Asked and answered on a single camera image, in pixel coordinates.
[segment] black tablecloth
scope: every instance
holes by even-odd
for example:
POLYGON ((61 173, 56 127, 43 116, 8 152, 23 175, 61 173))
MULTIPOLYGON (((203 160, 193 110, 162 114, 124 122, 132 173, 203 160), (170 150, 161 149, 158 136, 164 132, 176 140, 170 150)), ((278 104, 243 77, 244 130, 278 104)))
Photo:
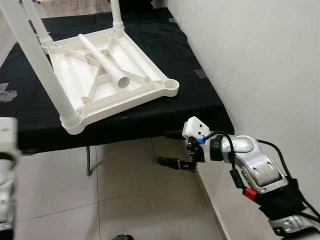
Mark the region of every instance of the black tablecloth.
MULTIPOLYGON (((16 44, 0 68, 0 83, 16 90, 11 102, 0 102, 1 117, 18 119, 18 147, 24 152, 44 152, 163 136, 183 128, 197 116, 212 130, 230 134, 233 126, 216 91, 201 69, 187 38, 171 19, 167 8, 123 13, 125 31, 163 71, 180 83, 175 97, 161 97, 105 118, 69 135, 58 112, 43 89, 20 46, 16 44)), ((61 40, 112 27, 111 13, 47 18, 43 20, 52 38, 61 40)))

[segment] white pipe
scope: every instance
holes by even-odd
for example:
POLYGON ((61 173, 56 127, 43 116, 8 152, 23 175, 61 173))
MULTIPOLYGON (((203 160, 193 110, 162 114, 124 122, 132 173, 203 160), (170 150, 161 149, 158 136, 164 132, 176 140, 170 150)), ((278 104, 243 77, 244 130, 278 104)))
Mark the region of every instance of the white pipe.
POLYGON ((119 88, 126 88, 130 79, 118 69, 112 61, 104 56, 84 35, 78 35, 80 41, 85 45, 87 49, 93 54, 93 56, 100 62, 101 66, 111 75, 112 80, 118 85, 119 88))
POLYGON ((115 30, 125 29, 124 22, 121 19, 119 0, 110 0, 112 17, 113 17, 113 28, 115 30))
POLYGON ((38 76, 45 91, 59 112, 62 125, 66 128, 78 126, 81 123, 80 116, 72 107, 65 91, 59 83, 18 1, 0 0, 0 10, 35 74, 38 76))
POLYGON ((43 47, 49 47, 52 46, 54 44, 54 41, 52 40, 52 38, 49 36, 49 33, 44 25, 44 23, 42 22, 37 9, 34 5, 34 2, 31 0, 22 0, 23 5, 25 7, 26 12, 28 13, 32 24, 36 30, 36 32, 39 35, 39 40, 40 43, 43 47))

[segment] floor tile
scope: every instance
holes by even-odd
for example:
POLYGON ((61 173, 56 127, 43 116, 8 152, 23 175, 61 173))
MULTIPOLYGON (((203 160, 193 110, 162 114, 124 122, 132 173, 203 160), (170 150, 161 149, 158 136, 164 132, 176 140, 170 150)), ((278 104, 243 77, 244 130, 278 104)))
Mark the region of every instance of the floor tile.
POLYGON ((221 240, 195 179, 99 202, 101 240, 221 240))
MULTIPOLYGON (((190 161, 187 154, 186 144, 183 140, 175 140, 164 136, 152 138, 153 148, 156 156, 167 158, 178 158, 180 160, 190 161)), ((195 178, 193 172, 184 170, 182 174, 186 180, 195 178)))
POLYGON ((181 171, 160 166, 150 138, 97 147, 99 201, 184 181, 181 171))
MULTIPOLYGON (((86 148, 21 157, 17 166, 17 220, 97 202, 97 175, 86 175, 86 148)), ((96 163, 91 147, 91 165, 96 163)))
POLYGON ((99 240, 98 204, 20 221, 16 240, 99 240))

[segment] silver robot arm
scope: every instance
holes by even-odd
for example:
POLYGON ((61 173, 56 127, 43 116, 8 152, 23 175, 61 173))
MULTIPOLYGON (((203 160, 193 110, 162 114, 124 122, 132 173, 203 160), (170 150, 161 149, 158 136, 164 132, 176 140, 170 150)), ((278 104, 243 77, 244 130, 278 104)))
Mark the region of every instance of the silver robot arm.
POLYGON ((0 136, 0 239, 12 240, 16 208, 15 166, 20 154, 16 147, 16 119, 0 117, 0 136))
POLYGON ((261 206, 259 209, 269 218, 276 235, 290 240, 320 240, 318 213, 299 191, 297 180, 290 174, 285 176, 277 163, 261 151, 258 140, 244 135, 229 136, 234 149, 232 155, 228 138, 217 134, 206 139, 210 133, 196 117, 184 124, 182 135, 193 162, 234 161, 249 186, 243 184, 238 170, 232 169, 230 173, 236 187, 261 206))

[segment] tile floor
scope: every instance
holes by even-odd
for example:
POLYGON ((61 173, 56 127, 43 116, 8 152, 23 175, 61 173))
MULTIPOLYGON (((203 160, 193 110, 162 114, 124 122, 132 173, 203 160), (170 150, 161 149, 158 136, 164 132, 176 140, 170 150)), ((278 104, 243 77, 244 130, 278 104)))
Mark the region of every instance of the tile floor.
POLYGON ((17 240, 221 240, 196 176, 155 163, 186 159, 182 142, 162 137, 40 153, 17 167, 17 240))

